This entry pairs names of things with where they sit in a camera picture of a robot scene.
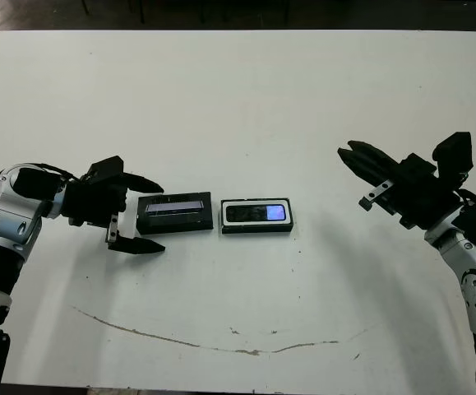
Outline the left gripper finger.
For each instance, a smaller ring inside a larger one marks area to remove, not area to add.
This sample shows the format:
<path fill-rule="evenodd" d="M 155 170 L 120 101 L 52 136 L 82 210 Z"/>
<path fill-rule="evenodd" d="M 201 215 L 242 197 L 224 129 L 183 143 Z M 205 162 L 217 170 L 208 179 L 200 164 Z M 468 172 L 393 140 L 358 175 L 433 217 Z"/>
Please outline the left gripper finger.
<path fill-rule="evenodd" d="M 165 247 L 150 239 L 133 238 L 118 236 L 114 241 L 108 242 L 109 250 L 129 253 L 133 255 L 162 253 Z"/>
<path fill-rule="evenodd" d="M 137 174 L 124 173 L 122 183 L 132 191 L 138 193 L 163 193 L 163 188 L 157 183 Z"/>

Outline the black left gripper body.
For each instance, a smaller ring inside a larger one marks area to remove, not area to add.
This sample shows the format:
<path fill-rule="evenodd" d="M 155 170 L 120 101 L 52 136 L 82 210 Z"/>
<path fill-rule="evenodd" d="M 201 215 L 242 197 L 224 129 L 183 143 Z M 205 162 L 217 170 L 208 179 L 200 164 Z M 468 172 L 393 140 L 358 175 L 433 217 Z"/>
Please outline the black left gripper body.
<path fill-rule="evenodd" d="M 107 230 L 110 248 L 122 247 L 118 232 L 118 213 L 126 210 L 127 187 L 120 184 L 87 184 L 72 181 L 66 185 L 62 216 L 74 226 L 88 223 Z"/>

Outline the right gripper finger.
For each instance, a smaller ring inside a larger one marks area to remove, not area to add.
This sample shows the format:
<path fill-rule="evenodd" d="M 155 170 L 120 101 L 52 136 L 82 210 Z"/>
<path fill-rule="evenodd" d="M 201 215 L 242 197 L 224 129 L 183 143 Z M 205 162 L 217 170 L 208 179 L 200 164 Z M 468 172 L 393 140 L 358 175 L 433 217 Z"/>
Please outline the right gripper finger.
<path fill-rule="evenodd" d="M 348 146 L 358 160 L 366 165 L 375 165 L 382 169 L 389 169 L 399 164 L 384 151 L 366 142 L 351 140 L 348 141 Z"/>
<path fill-rule="evenodd" d="M 345 165 L 360 179 L 372 186 L 378 186 L 390 178 L 390 169 L 382 169 L 375 165 L 366 165 L 359 161 L 351 149 L 339 148 L 337 153 Z"/>

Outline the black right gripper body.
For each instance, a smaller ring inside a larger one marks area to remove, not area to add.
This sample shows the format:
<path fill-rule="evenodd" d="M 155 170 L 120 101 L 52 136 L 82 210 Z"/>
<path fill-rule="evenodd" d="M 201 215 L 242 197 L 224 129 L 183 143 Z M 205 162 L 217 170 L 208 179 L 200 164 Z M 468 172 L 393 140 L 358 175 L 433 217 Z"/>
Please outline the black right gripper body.
<path fill-rule="evenodd" d="M 377 171 L 373 190 L 358 204 L 370 211 L 374 204 L 391 215 L 400 216 L 400 224 L 410 230 L 432 228 L 455 211 L 459 196 L 434 175 L 437 167 L 411 154 L 404 160 L 388 160 Z"/>

